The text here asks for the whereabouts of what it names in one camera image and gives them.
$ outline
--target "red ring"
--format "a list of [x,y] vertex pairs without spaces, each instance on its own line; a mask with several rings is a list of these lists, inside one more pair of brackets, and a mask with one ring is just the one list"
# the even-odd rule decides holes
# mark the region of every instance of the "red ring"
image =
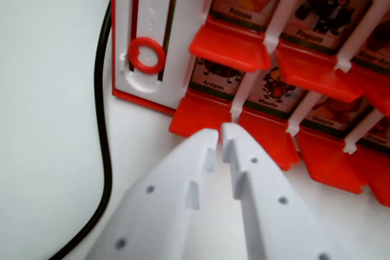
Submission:
[[[140,54],[140,47],[146,46],[157,54],[158,61],[155,66],[146,66],[139,61],[138,55]],[[155,40],[148,37],[138,37],[130,42],[129,53],[127,54],[129,61],[138,69],[145,74],[157,74],[164,69],[165,66],[165,51]]]

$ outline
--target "white table surface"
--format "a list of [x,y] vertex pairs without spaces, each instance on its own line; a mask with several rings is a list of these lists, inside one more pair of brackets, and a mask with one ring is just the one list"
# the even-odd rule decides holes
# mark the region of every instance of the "white table surface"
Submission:
[[[94,212],[102,163],[93,100],[96,43],[108,0],[0,0],[0,259],[47,259]],[[171,118],[111,96],[105,103],[113,192],[94,231],[67,257],[83,259],[124,191],[182,138]],[[366,188],[350,194],[312,181],[303,163],[285,173],[351,259],[389,259],[390,208]],[[229,169],[207,175],[184,259],[245,259]]]

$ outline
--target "white plastic divider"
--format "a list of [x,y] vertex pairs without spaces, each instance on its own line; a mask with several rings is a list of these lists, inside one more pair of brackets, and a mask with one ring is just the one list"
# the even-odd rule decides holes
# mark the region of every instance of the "white plastic divider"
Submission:
[[241,202],[248,260],[347,259],[274,160],[237,124],[222,125],[222,159]]
[[372,127],[374,127],[382,118],[383,114],[377,109],[373,109],[360,123],[344,138],[346,145],[344,152],[350,155],[356,152],[356,142],[362,138]]
[[[157,79],[157,75],[147,76],[136,69],[131,71],[127,66],[126,59],[123,59],[123,56],[127,54],[129,39],[126,38],[125,41],[122,34],[123,30],[127,29],[126,36],[130,36],[132,0],[116,0],[115,58],[118,64],[122,63],[122,66],[116,66],[115,88],[176,109],[181,98],[185,95],[188,85],[186,72],[191,58],[188,48],[195,34],[205,22],[207,17],[205,11],[208,11],[210,4],[210,0],[176,0],[164,76],[161,82]],[[151,37],[162,45],[169,0],[140,0],[138,8],[136,35],[138,37]],[[140,61],[145,65],[154,65],[153,63],[157,61],[155,54],[143,48],[140,51]]]
[[341,69],[344,72],[349,71],[352,65],[351,59],[382,20],[389,8],[390,0],[372,0],[369,10],[337,53],[338,62],[335,69]]
[[214,171],[217,144],[218,131],[203,129],[132,185],[87,259],[181,259],[191,215],[200,209],[204,173]]
[[288,119],[287,132],[292,137],[296,136],[299,132],[299,124],[314,107],[316,102],[321,98],[322,94],[316,93],[315,91],[309,91],[303,98],[298,107],[293,111],[290,118]]
[[[263,43],[271,57],[271,66],[275,64],[274,51],[278,46],[279,36],[291,16],[297,1],[298,0],[280,0],[265,31]],[[237,93],[233,98],[232,106],[230,108],[232,121],[236,121],[240,116],[245,100],[248,98],[259,73],[260,70],[247,72],[245,74],[243,81],[239,85]]]
[[232,106],[230,107],[232,122],[237,122],[238,117],[241,115],[245,100],[248,98],[260,72],[260,70],[256,70],[255,72],[245,73],[245,76],[234,95]]
[[278,38],[290,19],[298,0],[280,0],[266,29],[264,43],[269,54],[275,51]]

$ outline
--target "red flap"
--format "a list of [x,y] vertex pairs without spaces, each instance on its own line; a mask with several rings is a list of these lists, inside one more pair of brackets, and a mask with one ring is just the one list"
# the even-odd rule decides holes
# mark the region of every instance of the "red flap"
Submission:
[[367,184],[366,180],[351,156],[342,150],[344,141],[334,141],[301,130],[297,142],[300,155],[314,181],[352,193],[362,193],[361,187]]
[[362,148],[352,155],[378,201],[390,207],[390,158]]
[[246,72],[266,69],[271,65],[262,38],[214,24],[200,27],[191,43],[190,53]]
[[283,45],[275,50],[280,72],[288,84],[321,93],[327,97],[352,102],[362,90],[341,70],[334,70],[336,59],[301,52]]
[[229,111],[227,104],[187,92],[173,116],[169,131],[189,137],[203,128],[219,130],[222,123],[232,121]]
[[264,148],[282,170],[299,162],[293,138],[286,132],[287,124],[243,111],[238,123]]
[[386,117],[390,117],[390,77],[355,65],[348,75],[363,90],[368,101]]

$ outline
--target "black cable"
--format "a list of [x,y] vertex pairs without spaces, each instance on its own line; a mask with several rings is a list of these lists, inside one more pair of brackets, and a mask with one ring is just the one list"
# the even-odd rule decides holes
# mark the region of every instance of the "black cable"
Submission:
[[110,149],[108,147],[107,128],[105,126],[104,116],[104,101],[103,101],[103,67],[105,48],[108,42],[108,36],[110,35],[110,29],[112,26],[111,20],[111,0],[108,3],[107,10],[104,15],[102,28],[99,35],[99,41],[97,42],[96,56],[95,56],[95,69],[94,69],[94,95],[95,95],[95,110],[97,120],[97,130],[99,132],[100,149],[102,152],[103,160],[103,173],[104,173],[104,186],[102,198],[97,206],[94,214],[84,227],[56,254],[51,256],[49,260],[63,259],[70,251],[72,251],[88,233],[94,228],[102,217],[108,202],[110,201],[112,190],[112,167]]

